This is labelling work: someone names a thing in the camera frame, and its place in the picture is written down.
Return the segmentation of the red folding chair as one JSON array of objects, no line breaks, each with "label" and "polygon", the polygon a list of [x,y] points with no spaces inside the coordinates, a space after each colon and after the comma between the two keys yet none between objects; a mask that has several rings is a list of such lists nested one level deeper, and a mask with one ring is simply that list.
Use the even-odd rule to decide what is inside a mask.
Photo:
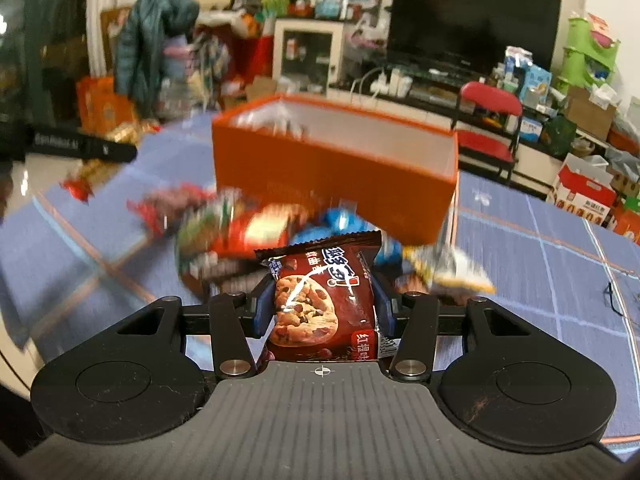
[{"label": "red folding chair", "polygon": [[523,105],[513,93],[470,81],[459,91],[450,129],[461,155],[495,168],[496,179],[510,185],[522,119]]}]

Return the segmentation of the white glass door cabinet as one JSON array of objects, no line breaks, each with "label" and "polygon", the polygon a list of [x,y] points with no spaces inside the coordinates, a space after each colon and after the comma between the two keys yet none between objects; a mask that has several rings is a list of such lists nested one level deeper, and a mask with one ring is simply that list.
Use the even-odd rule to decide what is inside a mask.
[{"label": "white glass door cabinet", "polygon": [[274,25],[272,78],[285,92],[325,96],[341,77],[345,24],[278,18]]}]

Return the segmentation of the brown cardboard box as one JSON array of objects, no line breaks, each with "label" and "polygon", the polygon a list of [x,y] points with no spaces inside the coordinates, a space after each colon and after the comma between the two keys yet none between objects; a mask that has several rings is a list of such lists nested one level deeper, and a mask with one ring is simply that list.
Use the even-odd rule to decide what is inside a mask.
[{"label": "brown cardboard box", "polygon": [[595,138],[606,141],[611,129],[617,108],[612,104],[604,110],[590,101],[590,92],[584,88],[570,86],[568,88],[564,117],[574,122],[579,130],[591,134]]}]

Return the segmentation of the round biscuit clear pack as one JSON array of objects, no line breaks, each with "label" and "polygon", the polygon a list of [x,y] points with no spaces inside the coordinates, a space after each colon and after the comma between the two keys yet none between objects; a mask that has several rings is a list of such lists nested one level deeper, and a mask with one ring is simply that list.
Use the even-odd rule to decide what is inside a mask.
[{"label": "round biscuit clear pack", "polygon": [[178,262],[185,262],[210,251],[210,246],[229,235],[231,222],[246,209],[238,190],[215,195],[183,217],[176,235]]}]

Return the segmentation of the blue oreo pack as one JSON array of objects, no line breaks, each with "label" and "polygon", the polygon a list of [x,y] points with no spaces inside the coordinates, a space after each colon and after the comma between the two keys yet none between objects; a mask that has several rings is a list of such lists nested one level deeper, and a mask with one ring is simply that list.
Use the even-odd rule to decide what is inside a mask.
[{"label": "blue oreo pack", "polygon": [[401,244],[371,222],[367,222],[367,220],[358,216],[356,212],[346,208],[326,210],[321,215],[318,226],[312,226],[311,224],[304,226],[292,237],[291,244],[302,244],[337,235],[369,231],[380,231],[382,237],[381,248],[374,258],[374,264],[376,266],[390,266],[391,264],[401,263]]}]

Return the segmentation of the white yellow snack pack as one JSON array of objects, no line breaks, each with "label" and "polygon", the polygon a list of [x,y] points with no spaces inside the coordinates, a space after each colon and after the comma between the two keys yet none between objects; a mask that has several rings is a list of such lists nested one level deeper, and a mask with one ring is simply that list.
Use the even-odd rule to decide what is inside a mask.
[{"label": "white yellow snack pack", "polygon": [[478,296],[496,292],[485,269],[454,245],[406,246],[402,248],[402,260],[433,294]]}]

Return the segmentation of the red snack bag yellow label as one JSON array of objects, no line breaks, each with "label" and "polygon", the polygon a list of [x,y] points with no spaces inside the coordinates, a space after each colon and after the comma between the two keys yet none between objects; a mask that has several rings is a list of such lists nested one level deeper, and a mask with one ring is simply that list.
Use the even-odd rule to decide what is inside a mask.
[{"label": "red snack bag yellow label", "polygon": [[297,204],[260,206],[231,220],[207,250],[219,258],[254,259],[255,252],[288,246],[308,218],[309,211]]}]

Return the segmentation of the teal puffer jacket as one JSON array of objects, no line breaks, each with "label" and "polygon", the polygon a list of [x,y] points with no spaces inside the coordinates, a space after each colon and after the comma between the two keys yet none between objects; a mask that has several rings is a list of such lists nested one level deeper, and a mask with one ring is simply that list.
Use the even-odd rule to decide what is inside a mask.
[{"label": "teal puffer jacket", "polygon": [[137,0],[131,7],[117,39],[114,92],[126,96],[140,118],[154,116],[166,40],[190,32],[198,14],[196,0]]}]

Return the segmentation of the red chocolate cookie pack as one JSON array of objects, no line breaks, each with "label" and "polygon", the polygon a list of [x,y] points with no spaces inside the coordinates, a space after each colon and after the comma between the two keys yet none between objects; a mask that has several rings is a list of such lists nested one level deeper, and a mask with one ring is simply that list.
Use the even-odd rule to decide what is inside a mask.
[{"label": "red chocolate cookie pack", "polygon": [[382,233],[368,231],[256,252],[274,279],[267,348],[285,362],[377,361],[392,356],[375,310],[371,266]]}]

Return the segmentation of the red white cardboard carton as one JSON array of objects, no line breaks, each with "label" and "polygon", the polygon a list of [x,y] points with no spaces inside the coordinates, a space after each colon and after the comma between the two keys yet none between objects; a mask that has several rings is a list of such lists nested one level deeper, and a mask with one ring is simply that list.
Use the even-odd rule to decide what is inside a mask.
[{"label": "red white cardboard carton", "polygon": [[602,226],[616,199],[612,180],[606,170],[567,154],[546,202]]}]

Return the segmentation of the yellow red snack bar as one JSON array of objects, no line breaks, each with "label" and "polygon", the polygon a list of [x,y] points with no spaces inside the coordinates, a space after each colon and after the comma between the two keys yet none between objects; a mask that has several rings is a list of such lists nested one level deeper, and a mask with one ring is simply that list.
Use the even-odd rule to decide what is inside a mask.
[{"label": "yellow red snack bar", "polygon": [[[136,148],[140,148],[145,136],[159,131],[160,125],[157,122],[138,122],[137,124],[124,122],[109,131],[104,139],[116,143],[134,144]],[[111,181],[126,166],[126,162],[104,162],[99,159],[80,162],[78,167],[60,183],[60,187],[75,200],[87,203],[98,188]]]}]

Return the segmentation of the black flat television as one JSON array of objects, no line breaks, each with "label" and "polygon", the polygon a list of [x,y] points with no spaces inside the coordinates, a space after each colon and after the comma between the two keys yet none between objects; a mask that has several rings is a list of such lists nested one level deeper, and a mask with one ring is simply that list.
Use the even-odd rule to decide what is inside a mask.
[{"label": "black flat television", "polygon": [[518,47],[548,70],[560,10],[561,0],[393,0],[388,56],[488,74],[508,47]]}]

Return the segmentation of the orange gift bag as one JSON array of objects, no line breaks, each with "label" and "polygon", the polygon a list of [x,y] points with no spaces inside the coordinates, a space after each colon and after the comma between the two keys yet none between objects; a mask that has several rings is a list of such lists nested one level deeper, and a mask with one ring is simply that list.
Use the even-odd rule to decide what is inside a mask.
[{"label": "orange gift bag", "polygon": [[76,84],[81,128],[95,136],[106,136],[125,122],[135,122],[134,106],[114,91],[114,78],[84,77]]}]

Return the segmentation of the blue patterned tablecloth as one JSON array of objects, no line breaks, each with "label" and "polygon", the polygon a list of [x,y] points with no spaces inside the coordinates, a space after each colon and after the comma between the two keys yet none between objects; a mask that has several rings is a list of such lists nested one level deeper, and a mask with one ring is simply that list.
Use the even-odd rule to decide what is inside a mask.
[{"label": "blue patterned tablecloth", "polygon": [[[149,136],[137,160],[87,203],[61,182],[69,160],[30,156],[13,169],[1,226],[12,304],[1,319],[1,379],[28,393],[46,361],[153,299],[191,302],[174,243],[149,236],[127,205],[181,183],[214,182],[207,115]],[[498,304],[589,356],[611,376],[615,413],[604,444],[639,447],[639,249],[626,238],[472,174],[454,202],[454,244],[484,266]]]}]

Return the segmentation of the green stacked storage bins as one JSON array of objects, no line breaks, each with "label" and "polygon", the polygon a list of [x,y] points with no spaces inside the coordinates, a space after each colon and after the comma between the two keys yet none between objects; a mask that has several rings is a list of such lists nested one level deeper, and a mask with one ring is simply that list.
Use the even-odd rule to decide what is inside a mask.
[{"label": "green stacked storage bins", "polygon": [[563,49],[563,61],[555,78],[556,90],[591,88],[609,84],[615,73],[620,40],[611,36],[608,24],[597,16],[572,15]]}]

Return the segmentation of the orange cardboard box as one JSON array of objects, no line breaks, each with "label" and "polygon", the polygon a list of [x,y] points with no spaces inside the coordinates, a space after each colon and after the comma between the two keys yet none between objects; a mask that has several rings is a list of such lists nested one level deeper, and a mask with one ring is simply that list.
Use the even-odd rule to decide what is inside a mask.
[{"label": "orange cardboard box", "polygon": [[403,245],[436,242],[458,182],[458,137],[302,94],[232,108],[212,122],[216,183],[320,212],[349,205]]}]

